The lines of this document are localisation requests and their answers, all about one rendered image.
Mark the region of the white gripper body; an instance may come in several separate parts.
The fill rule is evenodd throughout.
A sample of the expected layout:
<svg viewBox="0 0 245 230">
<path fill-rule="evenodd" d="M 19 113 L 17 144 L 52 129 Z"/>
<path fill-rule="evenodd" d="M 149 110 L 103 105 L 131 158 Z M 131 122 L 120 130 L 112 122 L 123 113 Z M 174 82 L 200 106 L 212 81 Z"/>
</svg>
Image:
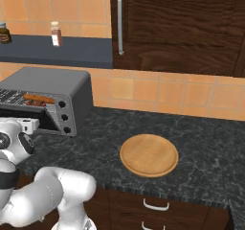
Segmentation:
<svg viewBox="0 0 245 230">
<path fill-rule="evenodd" d="M 38 119 L 30 119 L 28 122 L 28 134 L 33 134 L 36 130 L 38 130 L 40 126 L 40 122 Z"/>
</svg>

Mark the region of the dark toaster oven door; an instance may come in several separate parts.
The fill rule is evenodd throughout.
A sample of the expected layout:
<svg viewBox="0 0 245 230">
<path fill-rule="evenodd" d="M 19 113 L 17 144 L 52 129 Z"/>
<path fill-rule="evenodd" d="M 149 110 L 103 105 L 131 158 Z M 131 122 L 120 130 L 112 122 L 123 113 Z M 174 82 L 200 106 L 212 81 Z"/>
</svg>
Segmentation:
<svg viewBox="0 0 245 230">
<path fill-rule="evenodd" d="M 59 131 L 59 127 L 44 107 L 20 106 L 0 103 L 0 117 L 38 119 L 40 129 Z"/>
</svg>

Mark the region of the kebab skewer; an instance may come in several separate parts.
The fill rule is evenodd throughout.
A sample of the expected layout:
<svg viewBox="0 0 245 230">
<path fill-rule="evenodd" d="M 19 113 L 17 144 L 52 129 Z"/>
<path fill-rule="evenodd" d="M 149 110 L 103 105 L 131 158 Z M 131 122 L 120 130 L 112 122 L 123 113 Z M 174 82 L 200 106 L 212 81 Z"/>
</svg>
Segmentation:
<svg viewBox="0 0 245 230">
<path fill-rule="evenodd" d="M 26 101 L 26 105 L 31 105 L 31 106 L 46 106 L 46 103 L 39 102 L 39 101 L 34 101 L 34 100 L 28 100 L 28 101 Z"/>
</svg>

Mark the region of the baguette bread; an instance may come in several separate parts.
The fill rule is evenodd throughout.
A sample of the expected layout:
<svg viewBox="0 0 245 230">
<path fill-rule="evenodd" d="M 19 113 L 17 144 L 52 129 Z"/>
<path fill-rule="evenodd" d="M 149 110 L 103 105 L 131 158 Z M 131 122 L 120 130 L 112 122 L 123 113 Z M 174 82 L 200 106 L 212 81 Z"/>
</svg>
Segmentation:
<svg viewBox="0 0 245 230">
<path fill-rule="evenodd" d="M 45 97 L 45 96 L 38 96 L 38 95 L 31 95 L 31 94 L 24 94 L 23 98 L 25 100 L 33 100 L 33 101 L 37 101 L 37 102 L 43 102 L 46 104 L 55 104 L 55 100 L 49 97 Z"/>
</svg>

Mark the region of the grey toaster oven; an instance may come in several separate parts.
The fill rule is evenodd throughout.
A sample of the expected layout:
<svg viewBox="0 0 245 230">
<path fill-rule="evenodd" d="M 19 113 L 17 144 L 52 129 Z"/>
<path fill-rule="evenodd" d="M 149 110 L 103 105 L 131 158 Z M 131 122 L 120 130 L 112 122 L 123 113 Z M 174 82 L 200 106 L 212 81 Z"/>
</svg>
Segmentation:
<svg viewBox="0 0 245 230">
<path fill-rule="evenodd" d="M 59 127 L 59 131 L 38 128 L 39 131 L 53 134 L 76 136 L 82 122 L 93 107 L 93 94 L 90 74 L 86 71 L 23 67 L 0 82 L 0 104 L 26 105 L 24 94 L 45 96 L 55 100 L 55 104 L 46 103 L 44 107 Z M 60 108 L 58 102 L 66 106 Z M 61 115 L 68 116 L 67 121 Z M 64 128 L 71 129 L 70 134 Z"/>
</svg>

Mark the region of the dark wood cupboard door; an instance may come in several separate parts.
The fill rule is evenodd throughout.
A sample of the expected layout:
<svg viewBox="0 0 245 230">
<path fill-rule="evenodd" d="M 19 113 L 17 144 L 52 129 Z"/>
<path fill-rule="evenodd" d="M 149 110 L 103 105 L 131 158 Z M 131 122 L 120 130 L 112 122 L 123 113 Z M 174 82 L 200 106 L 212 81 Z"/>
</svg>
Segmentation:
<svg viewBox="0 0 245 230">
<path fill-rule="evenodd" d="M 234 68 L 235 78 L 245 78 L 245 34 L 241 43 L 239 54 Z"/>
<path fill-rule="evenodd" d="M 245 0 L 122 0 L 122 56 L 110 3 L 115 69 L 234 76 Z"/>
</svg>

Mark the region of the brown spice bottle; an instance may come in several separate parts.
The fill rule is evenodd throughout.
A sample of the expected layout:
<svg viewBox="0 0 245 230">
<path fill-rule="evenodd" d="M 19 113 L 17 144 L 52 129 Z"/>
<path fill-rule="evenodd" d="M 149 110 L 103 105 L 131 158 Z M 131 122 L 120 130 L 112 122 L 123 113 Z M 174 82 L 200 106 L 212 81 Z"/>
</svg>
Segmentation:
<svg viewBox="0 0 245 230">
<path fill-rule="evenodd" d="M 51 23 L 51 36 L 54 46 L 59 47 L 62 45 L 61 29 L 57 21 Z"/>
</svg>

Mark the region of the dark jar with label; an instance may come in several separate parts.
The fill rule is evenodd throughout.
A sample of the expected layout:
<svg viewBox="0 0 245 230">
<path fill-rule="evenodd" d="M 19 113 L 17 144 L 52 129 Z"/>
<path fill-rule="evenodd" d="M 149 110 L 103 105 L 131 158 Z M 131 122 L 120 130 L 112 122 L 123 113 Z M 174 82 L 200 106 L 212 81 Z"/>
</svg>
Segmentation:
<svg viewBox="0 0 245 230">
<path fill-rule="evenodd" d="M 0 41 L 3 44 L 11 43 L 11 34 L 5 22 L 0 22 Z"/>
</svg>

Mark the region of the round wooden board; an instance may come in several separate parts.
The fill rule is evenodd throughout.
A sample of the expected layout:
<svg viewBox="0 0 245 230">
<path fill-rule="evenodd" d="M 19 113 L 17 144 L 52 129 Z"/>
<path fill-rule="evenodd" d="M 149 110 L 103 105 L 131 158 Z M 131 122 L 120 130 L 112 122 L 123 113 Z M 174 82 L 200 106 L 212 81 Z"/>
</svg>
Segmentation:
<svg viewBox="0 0 245 230">
<path fill-rule="evenodd" d="M 177 148 L 154 134 L 138 134 L 127 139 L 121 146 L 120 158 L 132 173 L 142 177 L 160 177 L 171 173 L 177 166 Z"/>
</svg>

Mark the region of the dark wood drawer front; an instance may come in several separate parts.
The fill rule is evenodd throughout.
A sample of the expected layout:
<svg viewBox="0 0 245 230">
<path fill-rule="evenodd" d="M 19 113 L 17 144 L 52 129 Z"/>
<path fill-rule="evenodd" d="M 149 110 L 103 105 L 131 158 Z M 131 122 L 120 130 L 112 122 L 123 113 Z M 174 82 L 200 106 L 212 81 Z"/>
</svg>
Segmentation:
<svg viewBox="0 0 245 230">
<path fill-rule="evenodd" d="M 203 230 L 204 224 L 196 224 L 191 222 L 177 222 L 168 219 L 156 218 L 119 218 L 111 222 L 112 230 L 143 230 L 141 227 L 142 221 L 148 224 L 164 224 L 166 230 Z"/>
<path fill-rule="evenodd" d="M 110 203 L 142 212 L 168 216 L 171 219 L 193 219 L 197 222 L 205 221 L 206 217 L 225 222 L 230 219 L 230 215 L 225 209 L 128 192 L 109 190 L 108 194 Z"/>
</svg>

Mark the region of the dark grey wall shelf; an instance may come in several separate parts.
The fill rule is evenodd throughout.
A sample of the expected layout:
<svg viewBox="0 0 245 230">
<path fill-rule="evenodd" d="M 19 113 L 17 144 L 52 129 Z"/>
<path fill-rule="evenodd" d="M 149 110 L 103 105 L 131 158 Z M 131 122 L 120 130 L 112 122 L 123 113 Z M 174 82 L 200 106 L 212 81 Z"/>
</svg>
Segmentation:
<svg viewBox="0 0 245 230">
<path fill-rule="evenodd" d="M 14 34 L 10 44 L 0 42 L 0 61 L 43 65 L 60 65 L 112 69 L 112 40 L 110 38 L 62 38 L 62 45 L 53 45 L 44 35 Z"/>
</svg>

